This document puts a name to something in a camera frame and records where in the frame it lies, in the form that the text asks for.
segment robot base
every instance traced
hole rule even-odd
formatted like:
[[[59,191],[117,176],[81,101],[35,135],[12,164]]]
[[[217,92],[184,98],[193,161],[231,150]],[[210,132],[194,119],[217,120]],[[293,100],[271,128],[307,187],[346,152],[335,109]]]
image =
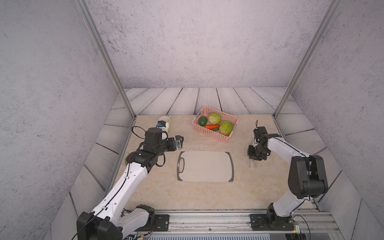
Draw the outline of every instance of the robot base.
[[[295,226],[291,217],[276,215],[273,204],[270,204],[266,214],[250,214],[253,231],[293,231]]]

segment carrot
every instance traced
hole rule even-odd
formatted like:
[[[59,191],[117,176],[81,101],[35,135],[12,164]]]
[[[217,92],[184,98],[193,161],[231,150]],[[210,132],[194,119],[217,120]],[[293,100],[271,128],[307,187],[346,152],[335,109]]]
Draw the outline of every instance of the carrot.
[[[220,127],[220,124],[216,124],[216,125],[206,125],[205,128],[207,129],[214,129],[214,128],[217,128],[217,127]]]

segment wooden plank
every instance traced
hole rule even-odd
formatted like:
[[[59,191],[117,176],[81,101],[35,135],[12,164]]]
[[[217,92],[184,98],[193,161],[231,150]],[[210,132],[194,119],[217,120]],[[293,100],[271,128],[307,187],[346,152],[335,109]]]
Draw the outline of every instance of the wooden plank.
[[[142,92],[147,90],[146,88],[131,88],[131,89],[124,89],[125,94],[127,95],[127,98],[129,101],[140,95]],[[121,99],[120,94],[116,97],[115,103],[112,106],[112,109],[114,108],[125,108],[125,105]]]
[[[204,106],[221,111],[216,88],[199,88],[195,114]]]
[[[328,186],[330,186],[331,183],[337,177],[337,175],[340,173],[341,167],[336,162],[335,158],[333,157],[333,155],[331,154],[328,148],[322,150],[316,155],[319,155],[324,160],[325,173],[327,174]]]
[[[347,176],[341,172],[319,201],[323,211],[330,211],[345,239],[351,239],[361,197]]]
[[[129,128],[104,125],[96,139],[96,143],[120,153]]]
[[[104,190],[85,166],[81,169],[70,192],[79,216],[82,212],[91,212],[104,197]]]
[[[285,89],[282,87],[258,87],[252,88],[260,97],[262,97],[267,103],[269,103],[274,109],[279,105]]]
[[[248,109],[233,88],[218,88],[217,93],[223,112],[229,114],[249,114]]]
[[[367,204],[362,201],[358,218],[353,231],[352,240],[382,240],[384,239],[384,230],[374,217]]]
[[[132,101],[130,104],[132,106],[133,112],[135,114],[140,114],[150,103],[160,95],[165,88],[149,88]]]
[[[127,108],[112,109],[107,119],[105,120],[106,125],[114,125],[121,127],[130,127],[132,123],[132,117],[128,112]]]
[[[182,88],[166,88],[140,115],[167,114]]]
[[[302,114],[303,111],[297,105],[295,101],[286,101],[283,109],[281,110],[281,113],[287,113],[287,114]]]
[[[243,101],[250,114],[272,114],[273,107],[262,99],[251,88],[234,88],[237,95]]]
[[[286,138],[290,144],[309,154],[315,154],[326,147],[315,130],[291,134]]]
[[[168,114],[192,115],[195,112],[198,88],[183,88]]]
[[[77,215],[69,193],[64,198],[59,211],[51,225],[51,238],[54,240],[68,240],[77,232]]]
[[[113,167],[118,160],[118,154],[98,144],[93,145],[84,165],[106,189],[111,180]]]
[[[314,129],[304,114],[280,114],[277,120],[286,135]]]

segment black motor housing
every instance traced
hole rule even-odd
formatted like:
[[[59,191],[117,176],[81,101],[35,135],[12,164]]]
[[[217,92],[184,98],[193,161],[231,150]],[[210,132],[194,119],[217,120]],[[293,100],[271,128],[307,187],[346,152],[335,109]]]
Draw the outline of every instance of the black motor housing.
[[[311,197],[318,197],[326,193],[328,191],[328,182],[322,157],[318,155],[309,156],[308,158],[301,156],[292,157],[288,186],[298,199],[308,197],[309,195]]]

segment mounting plate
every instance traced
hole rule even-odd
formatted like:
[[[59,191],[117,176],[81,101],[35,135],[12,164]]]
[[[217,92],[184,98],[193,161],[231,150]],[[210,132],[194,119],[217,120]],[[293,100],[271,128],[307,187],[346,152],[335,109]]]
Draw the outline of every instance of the mounting plate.
[[[251,228],[253,231],[293,231],[295,226],[292,223],[284,223],[279,228],[270,228],[266,223],[266,214],[250,214]]]
[[[169,226],[169,215],[168,214],[155,214],[155,221],[157,222],[155,225],[155,228],[153,229],[154,232],[166,232],[168,231]],[[145,232],[148,230],[138,228],[136,232]]]

